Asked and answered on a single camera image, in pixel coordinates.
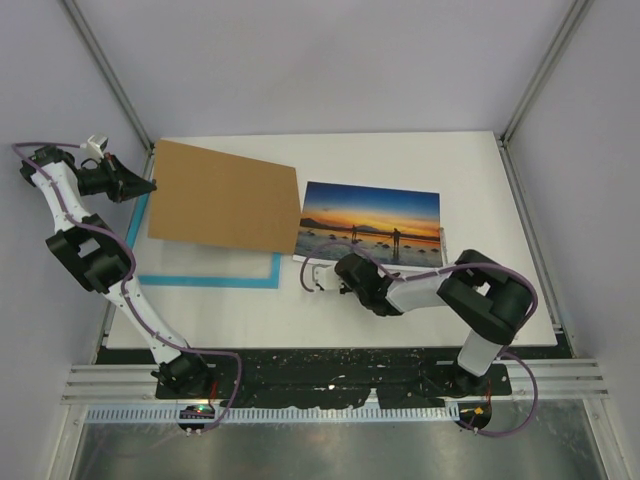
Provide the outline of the aluminium rail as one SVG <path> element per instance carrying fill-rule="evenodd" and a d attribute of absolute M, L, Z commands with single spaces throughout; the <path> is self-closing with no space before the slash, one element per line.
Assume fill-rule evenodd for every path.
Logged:
<path fill-rule="evenodd" d="M 530 398 L 531 377 L 542 400 L 607 399 L 609 389 L 598 363 L 593 359 L 531 359 L 519 364 L 500 362 L 507 369 L 511 385 L 509 399 Z M 129 404 L 179 400 L 173 393 L 161 393 L 151 376 L 150 365 L 76 365 L 68 374 L 61 402 L 73 404 Z"/>

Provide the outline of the blue picture frame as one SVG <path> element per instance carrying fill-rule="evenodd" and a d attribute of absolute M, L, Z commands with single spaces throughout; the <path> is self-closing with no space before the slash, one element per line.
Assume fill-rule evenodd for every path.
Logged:
<path fill-rule="evenodd" d="M 134 209 L 126 243 L 143 285 L 276 289 L 281 255 L 154 239 L 149 234 L 147 195 Z"/>

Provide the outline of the left aluminium post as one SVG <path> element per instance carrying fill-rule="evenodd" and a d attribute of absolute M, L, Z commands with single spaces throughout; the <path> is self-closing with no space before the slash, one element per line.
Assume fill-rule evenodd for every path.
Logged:
<path fill-rule="evenodd" d="M 91 57 L 110 94 L 124 115 L 129 127 L 135 134 L 144 151 L 150 155 L 154 149 L 154 141 L 138 115 L 134 104 L 127 95 L 117 73 L 111 65 L 104 49 L 96 37 L 80 5 L 74 0 L 60 0 L 59 6 L 68 18 L 72 28 Z"/>

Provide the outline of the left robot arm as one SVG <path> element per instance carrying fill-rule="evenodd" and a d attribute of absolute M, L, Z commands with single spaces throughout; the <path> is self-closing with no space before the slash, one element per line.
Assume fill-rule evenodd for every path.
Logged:
<path fill-rule="evenodd" d="M 104 193 L 114 203 L 155 191 L 146 180 L 106 152 L 103 139 L 84 144 L 87 159 L 75 162 L 71 145 L 31 143 L 33 153 L 21 158 L 20 173 L 44 196 L 54 221 L 49 251 L 88 292 L 113 304 L 145 338 L 157 364 L 152 375 L 178 397 L 211 394 L 214 375 L 205 360 L 190 350 L 145 298 L 135 275 L 132 249 L 97 214 L 83 204 L 85 196 Z"/>

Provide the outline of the right aluminium post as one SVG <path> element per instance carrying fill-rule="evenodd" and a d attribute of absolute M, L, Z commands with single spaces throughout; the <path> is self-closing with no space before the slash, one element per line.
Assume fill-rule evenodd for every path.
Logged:
<path fill-rule="evenodd" d="M 594 0 L 575 0 L 570 3 L 567 12 L 562 17 L 540 62 L 529 79 L 523 94 L 516 103 L 506 127 L 498 136 L 502 147 L 506 148 L 515 137 L 593 4 Z"/>

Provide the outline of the sunset photo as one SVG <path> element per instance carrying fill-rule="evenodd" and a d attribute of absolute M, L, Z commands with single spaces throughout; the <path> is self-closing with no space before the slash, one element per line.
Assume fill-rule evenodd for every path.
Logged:
<path fill-rule="evenodd" d="M 388 268 L 443 266 L 440 195 L 308 182 L 293 258 L 335 263 L 353 245 Z"/>

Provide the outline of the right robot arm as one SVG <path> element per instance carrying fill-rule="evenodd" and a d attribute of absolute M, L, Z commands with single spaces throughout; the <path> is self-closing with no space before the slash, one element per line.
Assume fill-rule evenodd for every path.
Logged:
<path fill-rule="evenodd" d="M 444 395 L 461 398 L 488 389 L 489 369 L 538 307 L 538 294 L 524 276 L 480 252 L 467 249 L 451 265 L 409 277 L 384 273 L 357 253 L 334 267 L 340 292 L 352 293 L 381 317 L 446 306 L 470 328 Z"/>

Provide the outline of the small screwdriver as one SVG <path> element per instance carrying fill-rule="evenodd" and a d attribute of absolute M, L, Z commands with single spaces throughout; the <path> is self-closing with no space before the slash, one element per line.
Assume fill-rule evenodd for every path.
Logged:
<path fill-rule="evenodd" d="M 446 234 L 445 234 L 445 229 L 443 227 L 440 227 L 439 235 L 440 235 L 440 252 L 441 252 L 442 262 L 444 265 L 448 263 L 448 253 L 447 253 Z"/>

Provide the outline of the aluminium post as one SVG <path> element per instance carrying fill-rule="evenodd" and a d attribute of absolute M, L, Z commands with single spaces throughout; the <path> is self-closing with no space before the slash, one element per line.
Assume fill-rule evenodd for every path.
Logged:
<path fill-rule="evenodd" d="M 154 141 L 138 115 L 134 104 L 127 95 L 117 73 L 111 65 L 104 49 L 96 37 L 80 5 L 74 0 L 60 0 L 59 6 L 68 18 L 72 28 L 91 57 L 110 94 L 124 115 L 129 127 L 135 134 L 144 151 L 150 155 L 154 149 Z"/>
<path fill-rule="evenodd" d="M 593 4 L 594 0 L 575 0 L 570 3 L 567 12 L 562 17 L 540 62 L 529 79 L 523 94 L 516 103 L 506 127 L 498 136 L 502 147 L 506 148 L 515 137 Z"/>

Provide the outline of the brown backing board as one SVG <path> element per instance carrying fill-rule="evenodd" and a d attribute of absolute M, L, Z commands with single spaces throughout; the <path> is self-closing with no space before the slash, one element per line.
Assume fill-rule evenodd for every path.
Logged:
<path fill-rule="evenodd" d="M 295 168 L 161 140 L 153 178 L 151 238 L 294 252 L 300 221 Z"/>

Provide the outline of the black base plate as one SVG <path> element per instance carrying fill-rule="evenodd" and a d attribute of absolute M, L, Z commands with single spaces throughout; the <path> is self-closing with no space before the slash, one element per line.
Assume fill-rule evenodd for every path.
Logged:
<path fill-rule="evenodd" d="M 385 409 L 441 406 L 446 398 L 508 396 L 506 366 L 481 379 L 454 363 L 451 348 L 243 349 L 234 358 L 181 354 L 156 362 L 142 349 L 100 349 L 100 365 L 151 368 L 158 399 L 219 400 L 234 408 L 342 410 L 376 394 Z"/>

